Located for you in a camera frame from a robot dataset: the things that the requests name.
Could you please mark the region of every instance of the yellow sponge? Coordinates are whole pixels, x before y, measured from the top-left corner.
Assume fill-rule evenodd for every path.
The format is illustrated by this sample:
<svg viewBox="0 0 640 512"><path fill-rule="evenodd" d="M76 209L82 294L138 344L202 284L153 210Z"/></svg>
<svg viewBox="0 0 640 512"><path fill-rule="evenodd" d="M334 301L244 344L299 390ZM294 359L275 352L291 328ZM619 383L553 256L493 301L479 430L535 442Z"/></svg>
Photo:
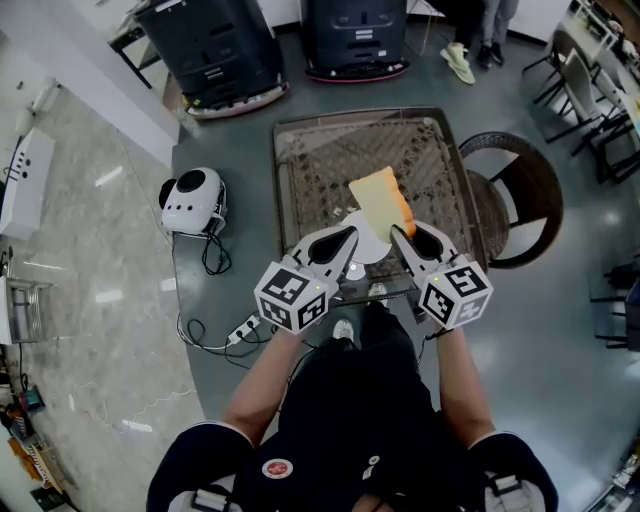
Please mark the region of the yellow sponge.
<svg viewBox="0 0 640 512"><path fill-rule="evenodd" d="M380 240L390 243L389 235L394 224L403 228L410 237L416 233L411 208L398 189L391 167L352 181L349 188Z"/></svg>

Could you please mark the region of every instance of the red logo patch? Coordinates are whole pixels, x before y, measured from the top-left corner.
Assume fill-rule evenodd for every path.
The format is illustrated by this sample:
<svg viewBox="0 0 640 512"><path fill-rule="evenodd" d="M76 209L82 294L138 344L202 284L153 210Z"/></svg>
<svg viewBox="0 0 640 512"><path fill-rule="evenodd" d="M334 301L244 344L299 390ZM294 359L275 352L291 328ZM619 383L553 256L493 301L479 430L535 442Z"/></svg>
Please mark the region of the red logo patch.
<svg viewBox="0 0 640 512"><path fill-rule="evenodd" d="M262 466L262 474L267 478L286 478L293 472L293 464L285 459L271 459Z"/></svg>

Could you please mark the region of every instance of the power strip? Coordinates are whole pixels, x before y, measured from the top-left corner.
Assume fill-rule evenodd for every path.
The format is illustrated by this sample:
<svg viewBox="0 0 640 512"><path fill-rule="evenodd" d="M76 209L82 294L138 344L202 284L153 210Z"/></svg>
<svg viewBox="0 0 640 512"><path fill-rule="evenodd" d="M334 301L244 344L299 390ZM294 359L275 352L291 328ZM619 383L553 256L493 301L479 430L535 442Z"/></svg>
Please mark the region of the power strip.
<svg viewBox="0 0 640 512"><path fill-rule="evenodd" d="M243 324L236 327L233 332L229 334L229 345L240 343L242 338L249 336L258 325L260 325L260 318L257 315L251 315Z"/></svg>

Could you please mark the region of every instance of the sneaker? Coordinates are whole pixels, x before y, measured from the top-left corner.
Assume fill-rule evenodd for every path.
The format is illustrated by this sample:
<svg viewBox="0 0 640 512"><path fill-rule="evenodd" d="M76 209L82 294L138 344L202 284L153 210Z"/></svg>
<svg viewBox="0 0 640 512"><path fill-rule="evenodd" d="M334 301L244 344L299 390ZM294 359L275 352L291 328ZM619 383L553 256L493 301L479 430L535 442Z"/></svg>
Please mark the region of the sneaker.
<svg viewBox="0 0 640 512"><path fill-rule="evenodd" d="M351 340L351 343L353 343L353 333L353 325L346 318L338 320L336 322L336 325L333 327L333 337L337 340L348 338L349 340Z"/></svg>
<svg viewBox="0 0 640 512"><path fill-rule="evenodd" d="M386 295L387 287L382 283L373 283L371 288L369 288L369 297L376 297L377 295ZM376 302L381 302L382 305L386 308L389 299L382 299Z"/></svg>
<svg viewBox="0 0 640 512"><path fill-rule="evenodd" d="M504 55L502 55L502 48L498 43L493 43L491 47L491 56L493 60L498 63L498 66L504 66Z"/></svg>
<svg viewBox="0 0 640 512"><path fill-rule="evenodd" d="M482 46L476 57L476 62L482 69L489 69L491 67L491 47Z"/></svg>
<svg viewBox="0 0 640 512"><path fill-rule="evenodd" d="M447 61L449 67L462 80L465 84L473 85L476 83L476 78L471 72L469 63L464 58L464 54L467 52L464 46L460 43L449 43L446 48L440 50L440 55Z"/></svg>

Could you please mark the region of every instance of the marble floor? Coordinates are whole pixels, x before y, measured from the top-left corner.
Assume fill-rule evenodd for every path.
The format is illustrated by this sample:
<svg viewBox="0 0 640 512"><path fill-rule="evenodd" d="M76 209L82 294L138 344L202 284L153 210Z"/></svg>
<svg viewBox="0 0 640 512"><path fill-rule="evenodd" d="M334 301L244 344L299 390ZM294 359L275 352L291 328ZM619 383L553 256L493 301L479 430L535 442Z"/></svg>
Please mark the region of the marble floor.
<svg viewBox="0 0 640 512"><path fill-rule="evenodd" d="M11 240L11 273L56 285L47 329L61 339L23 346L46 403L34 422L81 510L144 510L168 444L203 419L157 227L171 170L66 91L37 125L56 140L43 225Z"/></svg>

